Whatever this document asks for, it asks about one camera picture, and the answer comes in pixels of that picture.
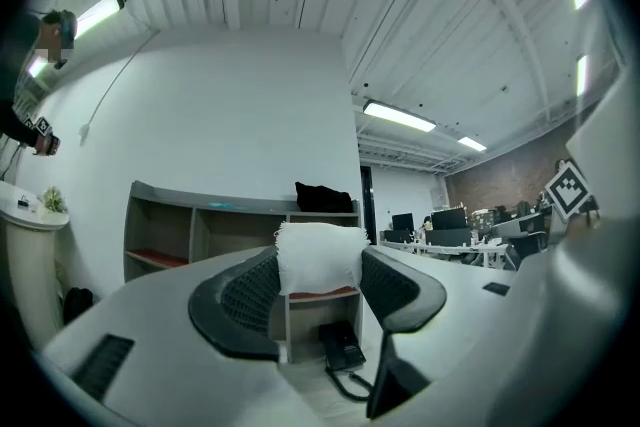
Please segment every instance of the person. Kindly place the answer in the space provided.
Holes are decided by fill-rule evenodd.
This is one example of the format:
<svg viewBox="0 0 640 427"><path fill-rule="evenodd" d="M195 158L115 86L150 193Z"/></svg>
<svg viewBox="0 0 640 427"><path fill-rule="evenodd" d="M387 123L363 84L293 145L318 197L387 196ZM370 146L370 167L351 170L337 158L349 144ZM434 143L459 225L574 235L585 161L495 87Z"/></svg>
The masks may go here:
<svg viewBox="0 0 640 427"><path fill-rule="evenodd" d="M49 134L43 137L35 128L22 123L13 110L15 91L22 73L26 73L34 55L48 62L60 62L63 51L73 48L78 28L71 11L50 11L40 20L18 13L8 27L0 51L0 132L27 146L38 155L55 155L60 140Z"/></svg>

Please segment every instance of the floor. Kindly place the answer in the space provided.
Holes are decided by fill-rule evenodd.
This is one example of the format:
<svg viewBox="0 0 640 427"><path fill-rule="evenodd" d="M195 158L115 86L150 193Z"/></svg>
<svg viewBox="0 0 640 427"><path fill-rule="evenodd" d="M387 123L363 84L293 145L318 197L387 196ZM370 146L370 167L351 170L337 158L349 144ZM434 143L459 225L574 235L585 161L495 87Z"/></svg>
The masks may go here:
<svg viewBox="0 0 640 427"><path fill-rule="evenodd" d="M382 329L365 301L360 346L367 361L362 367L350 370L372 384L378 369L381 342ZM303 363L280 365L280 372L328 425L356 427L369 424L365 414L366 402L353 402L343 397L325 373L324 367L324 359L316 358ZM353 383L346 373L338 373L338 378L350 392L366 395L367 391Z"/></svg>

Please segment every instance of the white cushion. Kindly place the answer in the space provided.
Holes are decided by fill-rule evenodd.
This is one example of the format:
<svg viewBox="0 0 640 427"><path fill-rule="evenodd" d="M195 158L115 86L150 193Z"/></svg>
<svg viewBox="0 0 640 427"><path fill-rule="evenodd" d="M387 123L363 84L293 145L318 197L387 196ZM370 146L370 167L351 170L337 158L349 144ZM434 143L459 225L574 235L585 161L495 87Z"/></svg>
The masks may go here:
<svg viewBox="0 0 640 427"><path fill-rule="evenodd" d="M280 293L325 294L342 287L358 287L362 250L368 245L362 228L282 223L276 237Z"/></svg>

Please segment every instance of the bookshelf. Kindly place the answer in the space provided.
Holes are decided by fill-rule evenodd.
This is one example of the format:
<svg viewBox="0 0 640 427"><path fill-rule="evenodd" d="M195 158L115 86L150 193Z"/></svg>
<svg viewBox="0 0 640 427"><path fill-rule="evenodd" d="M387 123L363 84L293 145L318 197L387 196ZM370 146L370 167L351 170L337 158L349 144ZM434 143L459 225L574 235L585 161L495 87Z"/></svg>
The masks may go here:
<svg viewBox="0 0 640 427"><path fill-rule="evenodd" d="M124 279L269 246L283 222L361 226L353 213L301 212L295 201L234 198L133 182L124 236Z"/></svg>

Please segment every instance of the black bag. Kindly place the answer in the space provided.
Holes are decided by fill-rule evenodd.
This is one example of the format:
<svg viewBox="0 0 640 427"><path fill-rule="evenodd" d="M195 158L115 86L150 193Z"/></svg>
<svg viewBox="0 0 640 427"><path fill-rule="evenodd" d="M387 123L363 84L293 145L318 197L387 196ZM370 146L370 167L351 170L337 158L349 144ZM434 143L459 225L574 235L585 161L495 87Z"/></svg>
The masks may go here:
<svg viewBox="0 0 640 427"><path fill-rule="evenodd" d="M353 213L351 196L347 192L338 192L323 185L314 187L296 182L298 206L303 212L329 212L332 214Z"/></svg>
<svg viewBox="0 0 640 427"><path fill-rule="evenodd" d="M62 320L64 325L69 324L73 319L82 315L93 306L93 293L87 288L80 290L73 287L64 298L62 307Z"/></svg>

